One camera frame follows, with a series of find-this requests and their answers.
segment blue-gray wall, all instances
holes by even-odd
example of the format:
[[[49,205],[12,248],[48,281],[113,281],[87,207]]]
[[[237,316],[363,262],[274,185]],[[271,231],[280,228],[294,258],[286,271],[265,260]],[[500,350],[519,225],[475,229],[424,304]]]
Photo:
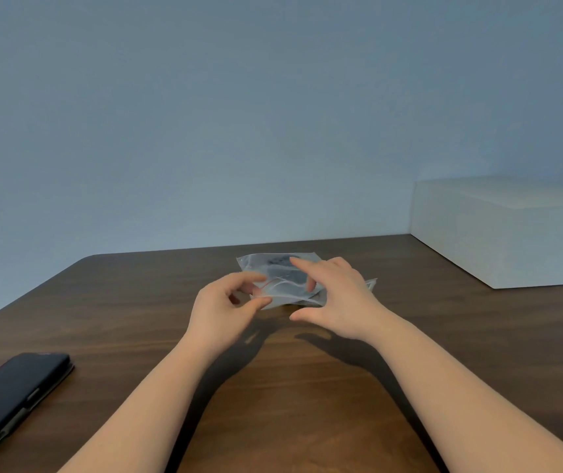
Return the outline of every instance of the blue-gray wall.
[[[563,184],[563,0],[0,0],[0,308],[89,254],[403,233]]]

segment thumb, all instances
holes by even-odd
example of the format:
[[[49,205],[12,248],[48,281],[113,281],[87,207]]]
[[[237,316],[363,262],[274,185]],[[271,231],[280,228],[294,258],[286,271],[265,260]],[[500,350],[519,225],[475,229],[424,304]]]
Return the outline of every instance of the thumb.
[[[325,316],[323,315],[322,307],[303,307],[290,315],[290,320],[295,322],[303,320],[311,324],[325,327]]]
[[[270,302],[272,302],[272,297],[256,297],[241,306],[240,310],[242,310],[249,317],[253,317],[258,310],[262,310]]]

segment clear plastic bag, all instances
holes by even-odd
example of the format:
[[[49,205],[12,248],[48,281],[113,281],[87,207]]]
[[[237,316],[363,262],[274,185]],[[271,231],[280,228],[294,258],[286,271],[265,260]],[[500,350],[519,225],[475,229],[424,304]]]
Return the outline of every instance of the clear plastic bag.
[[[297,304],[307,306],[324,306],[327,302],[327,292],[322,285],[317,284],[312,292],[305,287],[308,281],[306,273],[290,263],[290,257],[320,261],[314,252],[291,254],[249,254],[238,257],[237,261],[242,270],[254,270],[268,277],[266,282],[255,282],[262,290],[261,296],[272,297],[272,302],[265,309],[279,305]],[[366,281],[369,290],[373,290],[377,279]]]

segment plastic packaging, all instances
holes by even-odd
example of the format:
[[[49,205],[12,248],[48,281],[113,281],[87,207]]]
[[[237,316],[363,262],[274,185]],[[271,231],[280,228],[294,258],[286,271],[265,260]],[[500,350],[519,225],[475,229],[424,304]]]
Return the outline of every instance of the plastic packaging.
[[[272,297],[272,302],[265,309],[279,305],[298,304],[307,306],[324,306],[327,302],[327,292],[322,285],[317,284],[312,292],[305,287],[308,281],[306,273],[290,263],[290,257],[320,261],[314,252],[289,254],[249,254],[238,257],[237,261],[242,270],[254,270],[268,277],[266,282],[255,282],[262,290],[260,296]],[[366,281],[369,290],[373,290],[377,279]]]

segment person's right hand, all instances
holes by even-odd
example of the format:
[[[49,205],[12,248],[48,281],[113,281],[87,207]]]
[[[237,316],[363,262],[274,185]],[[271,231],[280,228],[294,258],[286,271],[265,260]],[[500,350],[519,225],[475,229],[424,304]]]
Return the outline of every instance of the person's right hand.
[[[388,310],[367,288],[362,275],[342,257],[320,262],[291,257],[290,262],[308,274],[308,291],[317,282],[327,289],[324,307],[302,308],[290,319],[311,322],[341,337],[368,341]]]

